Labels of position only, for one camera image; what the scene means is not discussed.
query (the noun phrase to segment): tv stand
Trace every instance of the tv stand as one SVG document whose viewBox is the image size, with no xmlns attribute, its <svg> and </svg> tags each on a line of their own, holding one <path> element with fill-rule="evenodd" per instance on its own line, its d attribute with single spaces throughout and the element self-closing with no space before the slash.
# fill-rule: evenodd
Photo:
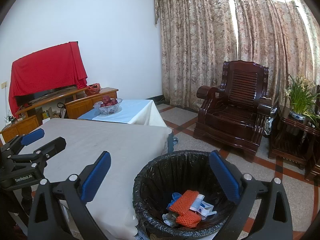
<svg viewBox="0 0 320 240">
<path fill-rule="evenodd" d="M 31 104 L 31 106 L 22 107 L 18 112 L 16 112 L 16 115 L 19 114 L 25 114 L 26 117 L 30 117 L 34 115 L 34 111 L 31 111 L 37 107 L 40 107 L 42 105 L 45 105 L 47 103 L 50 103 L 52 101 L 60 100 L 62 98 L 71 97 L 73 100 L 77 100 L 76 95 L 78 93 L 81 93 L 83 91 L 87 90 L 87 88 L 77 89 L 75 86 L 65 88 L 63 90 L 52 92 L 48 94 L 44 99 L 41 99 L 39 101 L 36 101 L 35 103 Z"/>
<path fill-rule="evenodd" d="M 11 124 L 0 131 L 5 143 L 16 135 L 28 134 L 42 125 L 43 118 L 41 106 L 44 104 L 66 98 L 65 106 L 69 118 L 77 119 L 82 114 L 90 111 L 95 102 L 102 101 L 104 96 L 108 95 L 111 98 L 117 98 L 118 89 L 115 88 L 103 88 L 100 90 L 100 93 L 91 96 L 88 96 L 83 92 L 86 89 L 87 88 L 77 89 L 76 87 L 66 88 L 59 92 L 53 92 L 52 95 L 49 94 L 46 98 L 33 103 L 31 106 L 20 109 L 16 114 L 19 115 L 24 113 L 26 118 L 21 121 L 16 120 L 14 124 Z"/>
</svg>

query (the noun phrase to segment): fruit bowl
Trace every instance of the fruit bowl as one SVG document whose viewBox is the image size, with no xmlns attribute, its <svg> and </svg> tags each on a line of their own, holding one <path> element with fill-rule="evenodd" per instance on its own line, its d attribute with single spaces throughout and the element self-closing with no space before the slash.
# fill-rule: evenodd
<svg viewBox="0 0 320 240">
<path fill-rule="evenodd" d="M 93 107 L 98 109 L 100 114 L 104 114 L 104 115 L 114 114 L 118 110 L 118 107 L 122 102 L 122 99 L 121 98 L 117 98 L 117 101 L 118 101 L 118 103 L 113 105 L 113 106 L 103 106 L 103 107 L 101 107 L 101 104 L 103 104 L 103 102 L 102 101 L 98 101 L 93 105 Z"/>
</svg>

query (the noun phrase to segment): floor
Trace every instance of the floor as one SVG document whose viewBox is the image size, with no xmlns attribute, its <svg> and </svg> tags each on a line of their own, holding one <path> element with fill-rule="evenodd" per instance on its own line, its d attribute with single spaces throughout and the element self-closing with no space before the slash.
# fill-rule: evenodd
<svg viewBox="0 0 320 240">
<path fill-rule="evenodd" d="M 293 239 L 300 239 L 320 208 L 320 188 L 313 181 L 304 179 L 304 170 L 300 170 L 293 163 L 282 158 L 269 159 L 267 138 L 262 137 L 254 162 L 249 163 L 242 158 L 240 151 L 232 147 L 211 140 L 194 139 L 193 131 L 196 126 L 197 113 L 166 104 L 160 104 L 157 108 L 167 126 L 172 128 L 173 133 L 179 139 L 179 143 L 174 147 L 175 151 L 191 149 L 211 152 L 219 150 L 220 155 L 227 161 L 235 164 L 242 173 L 250 173 L 255 179 L 271 181 L 274 177 L 280 178 L 290 205 Z M 259 205 L 260 200 L 256 200 L 239 239 L 248 235 Z"/>
</svg>

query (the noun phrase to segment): black garbage bag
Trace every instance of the black garbage bag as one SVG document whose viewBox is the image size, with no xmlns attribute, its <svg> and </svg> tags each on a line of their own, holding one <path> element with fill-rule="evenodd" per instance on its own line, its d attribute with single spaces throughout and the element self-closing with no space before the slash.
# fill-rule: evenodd
<svg viewBox="0 0 320 240">
<path fill-rule="evenodd" d="M 209 152 L 176 151 L 149 162 L 137 175 L 133 206 L 146 229 L 158 237 L 197 239 L 218 231 L 235 204 L 229 201 L 209 165 Z M 196 190 L 204 201 L 214 205 L 217 214 L 201 221 L 196 228 L 171 228 L 163 222 L 173 192 Z"/>
</svg>

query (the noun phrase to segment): metal screw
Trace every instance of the metal screw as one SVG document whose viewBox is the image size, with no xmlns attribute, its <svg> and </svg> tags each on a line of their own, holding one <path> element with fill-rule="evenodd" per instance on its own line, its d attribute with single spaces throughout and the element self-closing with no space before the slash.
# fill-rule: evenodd
<svg viewBox="0 0 320 240">
<path fill-rule="evenodd" d="M 40 184 L 45 185 L 47 184 L 48 180 L 47 179 L 41 179 Z"/>
<path fill-rule="evenodd" d="M 78 176 L 76 174 L 73 174 L 69 177 L 69 180 L 71 181 L 75 181 L 76 179 L 78 179 Z"/>
<path fill-rule="evenodd" d="M 252 180 L 252 176 L 248 173 L 244 174 L 243 177 L 246 179 L 246 180 Z"/>
<path fill-rule="evenodd" d="M 279 178 L 274 178 L 274 181 L 275 181 L 276 184 L 280 184 L 281 183 L 281 179 L 279 179 Z"/>
</svg>

